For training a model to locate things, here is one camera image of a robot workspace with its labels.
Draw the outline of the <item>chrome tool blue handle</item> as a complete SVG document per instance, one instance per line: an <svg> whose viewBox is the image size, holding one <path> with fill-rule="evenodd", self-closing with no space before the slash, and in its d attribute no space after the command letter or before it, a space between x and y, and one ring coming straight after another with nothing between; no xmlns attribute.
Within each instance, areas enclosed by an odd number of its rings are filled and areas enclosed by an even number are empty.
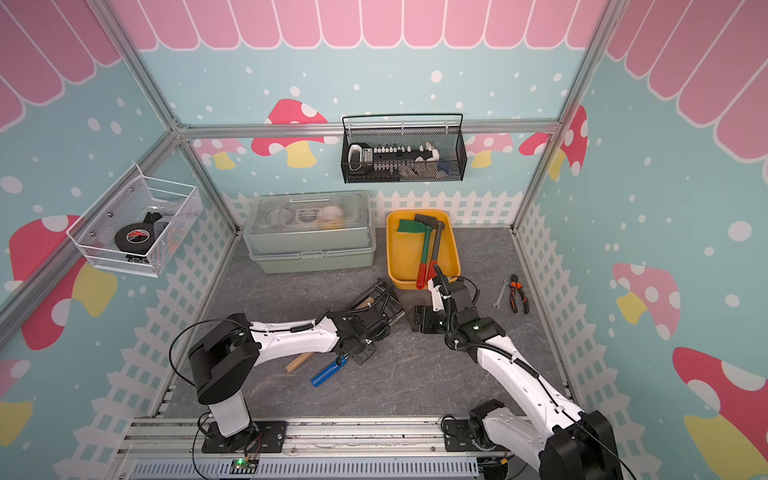
<svg viewBox="0 0 768 480"><path fill-rule="evenodd" d="M318 372L312 379L313 387L318 387L338 373L347 363L349 356L347 354L337 356L331 363Z"/></svg>

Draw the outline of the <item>yellow plastic storage box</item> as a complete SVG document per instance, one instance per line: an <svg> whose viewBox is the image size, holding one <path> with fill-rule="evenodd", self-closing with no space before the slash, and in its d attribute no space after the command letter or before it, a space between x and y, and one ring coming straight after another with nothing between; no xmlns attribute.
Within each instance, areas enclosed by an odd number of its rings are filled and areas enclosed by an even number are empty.
<svg viewBox="0 0 768 480"><path fill-rule="evenodd" d="M422 233L399 232L401 220L413 220L416 214L433 216L445 224L438 253L438 265L448 277L461 275L461 264L447 212L436 209L396 210L386 220L386 252L388 275L400 290L416 290L418 267L422 255Z"/></svg>

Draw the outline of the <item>black hoe red handle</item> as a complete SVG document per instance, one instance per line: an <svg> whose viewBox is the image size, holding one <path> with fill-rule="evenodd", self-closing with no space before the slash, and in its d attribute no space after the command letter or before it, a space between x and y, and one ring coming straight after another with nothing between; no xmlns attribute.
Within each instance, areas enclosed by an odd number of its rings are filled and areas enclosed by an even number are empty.
<svg viewBox="0 0 768 480"><path fill-rule="evenodd" d="M445 227L445 224L443 222L441 222L437 218L435 219L437 220L437 227L432 231L432 234L431 234L430 248L429 248L429 254L428 254L427 283L435 275L435 266L438 263L438 255L439 255L442 232Z"/></svg>

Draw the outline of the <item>green hoe red handle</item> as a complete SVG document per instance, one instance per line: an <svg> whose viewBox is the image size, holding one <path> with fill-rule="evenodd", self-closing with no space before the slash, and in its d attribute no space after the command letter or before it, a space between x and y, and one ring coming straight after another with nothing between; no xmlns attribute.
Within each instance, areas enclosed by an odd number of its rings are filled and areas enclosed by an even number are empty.
<svg viewBox="0 0 768 480"><path fill-rule="evenodd" d="M423 242L420 256L420 263L416 278L416 288L423 290L427 284L428 272L428 254L432 231L437 227L437 220L434 217L416 214L413 220L402 219L399 222L398 232L409 234L422 234Z"/></svg>

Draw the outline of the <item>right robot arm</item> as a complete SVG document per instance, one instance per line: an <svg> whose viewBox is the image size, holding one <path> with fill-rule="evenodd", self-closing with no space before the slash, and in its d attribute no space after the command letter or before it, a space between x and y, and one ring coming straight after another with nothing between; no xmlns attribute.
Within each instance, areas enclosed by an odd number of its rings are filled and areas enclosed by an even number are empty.
<svg viewBox="0 0 768 480"><path fill-rule="evenodd" d="M501 446L524 460L542 479L623 479L636 475L619 456L613 427L600 412L585 412L560 394L516 348L491 317L483 317L461 278L450 279L435 263L419 268L417 284L432 296L419 325L443 335L490 373L526 417L488 401L474 423L481 449Z"/></svg>

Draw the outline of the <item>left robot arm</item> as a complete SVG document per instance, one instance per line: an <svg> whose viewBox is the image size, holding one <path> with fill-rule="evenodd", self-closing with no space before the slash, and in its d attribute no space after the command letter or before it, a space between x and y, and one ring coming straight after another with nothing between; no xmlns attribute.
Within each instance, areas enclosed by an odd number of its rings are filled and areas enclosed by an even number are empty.
<svg viewBox="0 0 768 480"><path fill-rule="evenodd" d="M313 382L323 383L352 360L361 365L376 351L375 343L405 316L395 300L375 300L366 307L327 311L306 321L251 322L243 313L212 319L214 327L187 353L197 400L208 408L212 423L198 427L204 453L254 454L268 434L252 418L242 393L252 369L271 360L300 354L336 356Z"/></svg>

